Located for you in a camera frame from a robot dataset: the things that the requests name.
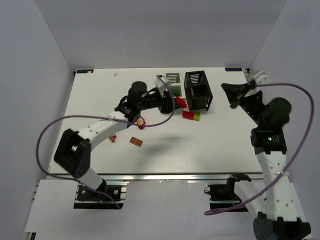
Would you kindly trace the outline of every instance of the lego brick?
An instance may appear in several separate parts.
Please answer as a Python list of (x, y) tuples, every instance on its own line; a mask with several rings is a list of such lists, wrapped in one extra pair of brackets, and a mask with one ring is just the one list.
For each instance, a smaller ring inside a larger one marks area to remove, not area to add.
[(130, 139), (130, 143), (138, 146), (138, 147), (141, 147), (143, 141), (138, 139), (138, 138), (135, 138), (134, 136)]
[(114, 136), (110, 136), (109, 138), (110, 138), (110, 140), (111, 140), (113, 143), (116, 141), (115, 138), (114, 138)]
[(193, 112), (190, 111), (183, 111), (182, 113), (182, 117), (184, 117), (185, 119), (194, 119), (195, 114)]
[(200, 112), (199, 112), (199, 111), (196, 111), (196, 112), (194, 113), (193, 120), (196, 120), (196, 121), (199, 121), (199, 120), (200, 120)]
[(176, 100), (176, 102), (177, 102), (178, 104), (180, 104), (180, 106), (181, 106), (182, 109), (185, 109), (185, 108), (187, 107), (186, 102), (185, 102), (182, 98), (176, 96), (176, 97), (175, 97), (175, 100)]

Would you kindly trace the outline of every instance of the red lego brick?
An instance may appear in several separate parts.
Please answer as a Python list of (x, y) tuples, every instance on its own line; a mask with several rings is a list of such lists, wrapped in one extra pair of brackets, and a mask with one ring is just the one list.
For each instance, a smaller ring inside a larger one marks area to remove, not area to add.
[(175, 100), (181, 106), (181, 108), (185, 109), (187, 107), (186, 102), (182, 98), (180, 98), (179, 96), (176, 96)]
[(184, 117), (185, 119), (191, 119), (193, 120), (195, 116), (194, 112), (190, 112), (190, 111), (183, 111), (182, 113), (182, 117)]

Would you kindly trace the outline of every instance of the white panel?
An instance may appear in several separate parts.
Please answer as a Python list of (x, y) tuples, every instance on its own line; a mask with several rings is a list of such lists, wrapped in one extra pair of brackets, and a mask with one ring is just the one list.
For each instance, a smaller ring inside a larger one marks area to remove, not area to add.
[[(157, 74), (204, 70), (212, 91), (209, 111), (201, 111), (200, 121), (182, 118), (178, 109), (172, 119), (161, 126), (143, 130), (131, 126), (118, 132), (115, 143), (109, 139), (91, 153), (91, 167), (104, 173), (231, 173), (261, 172), (251, 145), (251, 129), (256, 124), (239, 107), (232, 110), (222, 83), (245, 83), (244, 73), (226, 72), (224, 68), (130, 68), (95, 69), (76, 74), (66, 115), (107, 116), (128, 94), (134, 81), (144, 81), (148, 89), (155, 86)], [(142, 111), (147, 124), (165, 120), (157, 108)], [(96, 122), (94, 119), (67, 119), (60, 135), (68, 128), (78, 130)], [(141, 147), (129, 142), (131, 137), (143, 141)], [(65, 173), (52, 161), (51, 173)]]
[[(21, 238), (36, 184), (42, 128), (64, 114), (72, 72), (33, 0), (0, 7), (0, 233)], [(59, 125), (44, 136), (40, 157), (48, 166)]]
[[(315, 101), (315, 118), (305, 146), (290, 171), (290, 179), (300, 198), (314, 239), (320, 238), (320, 2), (288, 1), (254, 62), (254, 69), (267, 72), (271, 82), (303, 86)], [(289, 87), (270, 87), (268, 98), (284, 97), (292, 104), (290, 123), (285, 127), (288, 155), (292, 156), (306, 129), (310, 114), (309, 99)]]
[(26, 232), (60, 240), (254, 240), (248, 212), (205, 216), (206, 183), (131, 182), (121, 210), (73, 209), (77, 183), (42, 180)]
[(286, 0), (35, 0), (72, 69), (250, 67)]

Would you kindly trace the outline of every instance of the white platform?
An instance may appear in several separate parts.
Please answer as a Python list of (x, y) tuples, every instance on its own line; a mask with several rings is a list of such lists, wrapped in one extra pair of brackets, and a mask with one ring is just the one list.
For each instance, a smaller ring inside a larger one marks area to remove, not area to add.
[[(158, 74), (180, 73), (183, 82), (185, 72), (199, 70), (205, 71), (213, 94), (210, 109), (202, 111), (200, 121), (182, 118), (180, 109), (164, 125), (143, 130), (131, 126), (117, 133), (115, 143), (107, 139), (94, 149), (93, 169), (100, 174), (261, 172), (250, 142), (251, 129), (256, 125), (241, 108), (229, 108), (221, 88), (222, 83), (245, 83), (243, 72), (226, 72), (223, 67), (95, 69), (93, 73), (75, 75), (65, 114), (107, 116), (127, 95), (133, 82), (143, 81), (151, 89)], [(158, 109), (143, 111), (141, 115), (147, 124), (168, 117)], [(77, 130), (94, 122), (67, 119), (59, 138), (68, 128)], [(142, 147), (129, 143), (132, 136), (143, 141)], [(51, 160), (50, 173), (65, 170)]]
[[(257, 190), (264, 187), (254, 185)], [(76, 182), (41, 180), (25, 232), (36, 232), (36, 240), (255, 240), (249, 212), (204, 215), (210, 209), (206, 186), (205, 182), (133, 181), (127, 185), (121, 210), (73, 209)]]

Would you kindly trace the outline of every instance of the gray wall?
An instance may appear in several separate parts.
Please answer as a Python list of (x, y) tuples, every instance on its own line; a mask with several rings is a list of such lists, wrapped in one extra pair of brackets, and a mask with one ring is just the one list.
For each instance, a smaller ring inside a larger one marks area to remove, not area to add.
[(70, 67), (251, 67), (286, 0), (35, 0)]
[[(314, 239), (320, 239), (320, 2), (291, 0), (286, 3), (253, 68), (266, 70), (272, 82), (295, 83), (309, 90), (315, 100), (311, 133), (289, 170)], [(310, 114), (308, 98), (298, 90), (273, 87), (268, 98), (284, 96), (292, 104), (290, 123), (285, 127), (289, 156), (297, 148)]]
[[(64, 113), (73, 75), (33, 0), (1, 1), (0, 33), (0, 238), (18, 240), (43, 177), (36, 141)], [(46, 167), (56, 133), (41, 146)]]

